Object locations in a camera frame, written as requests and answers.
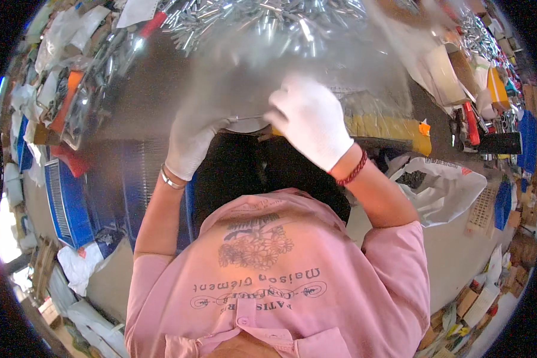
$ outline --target pink shirt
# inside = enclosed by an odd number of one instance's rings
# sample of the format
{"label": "pink shirt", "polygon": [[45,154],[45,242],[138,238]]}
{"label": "pink shirt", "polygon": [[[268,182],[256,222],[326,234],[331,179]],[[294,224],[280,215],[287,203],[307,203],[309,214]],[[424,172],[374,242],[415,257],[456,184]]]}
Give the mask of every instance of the pink shirt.
{"label": "pink shirt", "polygon": [[126,346],[201,357],[244,330],[283,357],[411,357],[430,325],[422,227],[372,229],[363,251],[304,192],[239,197],[171,263],[135,261]]}

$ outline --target hand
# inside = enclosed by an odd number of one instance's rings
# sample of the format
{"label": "hand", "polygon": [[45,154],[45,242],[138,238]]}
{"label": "hand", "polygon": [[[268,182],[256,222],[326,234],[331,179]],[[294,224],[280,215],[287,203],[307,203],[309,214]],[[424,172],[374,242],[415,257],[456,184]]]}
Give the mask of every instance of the hand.
{"label": "hand", "polygon": [[265,113],[288,141],[310,161],[330,172],[354,140],[344,126],[342,106],[326,87],[299,75],[287,76],[269,103],[279,111]]}
{"label": "hand", "polygon": [[230,122],[220,111],[203,112],[198,105],[184,105],[171,126],[165,167],[189,182],[205,159],[215,134]]}

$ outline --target paper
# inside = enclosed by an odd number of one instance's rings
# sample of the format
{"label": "paper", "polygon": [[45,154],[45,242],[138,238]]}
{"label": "paper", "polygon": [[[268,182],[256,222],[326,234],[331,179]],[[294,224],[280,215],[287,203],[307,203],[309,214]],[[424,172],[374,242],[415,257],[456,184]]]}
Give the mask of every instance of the paper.
{"label": "paper", "polygon": [[129,0],[117,22],[117,28],[128,27],[141,21],[151,20],[159,0]]}

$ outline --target orange box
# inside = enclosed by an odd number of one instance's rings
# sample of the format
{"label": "orange box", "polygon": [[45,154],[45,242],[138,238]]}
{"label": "orange box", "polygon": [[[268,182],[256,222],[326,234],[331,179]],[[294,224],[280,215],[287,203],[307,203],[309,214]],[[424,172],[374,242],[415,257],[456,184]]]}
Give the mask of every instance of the orange box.
{"label": "orange box", "polygon": [[491,102],[494,108],[502,111],[511,108],[505,85],[495,68],[490,68],[487,72],[487,88],[491,92]]}

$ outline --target metal part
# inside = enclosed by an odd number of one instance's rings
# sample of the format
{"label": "metal part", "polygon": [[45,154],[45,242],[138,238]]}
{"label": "metal part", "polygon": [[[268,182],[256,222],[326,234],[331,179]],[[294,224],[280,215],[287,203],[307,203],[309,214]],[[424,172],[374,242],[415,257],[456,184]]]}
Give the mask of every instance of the metal part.
{"label": "metal part", "polygon": [[[412,10],[409,0],[401,1]],[[162,30],[173,34],[176,48],[186,55],[216,39],[218,32],[211,30],[214,23],[221,31],[258,36],[259,42],[252,41],[270,48],[267,52],[272,56],[288,52],[319,57],[332,34],[357,37],[357,31],[349,30],[362,26],[367,18],[360,0],[207,0],[198,4],[187,1]]]}

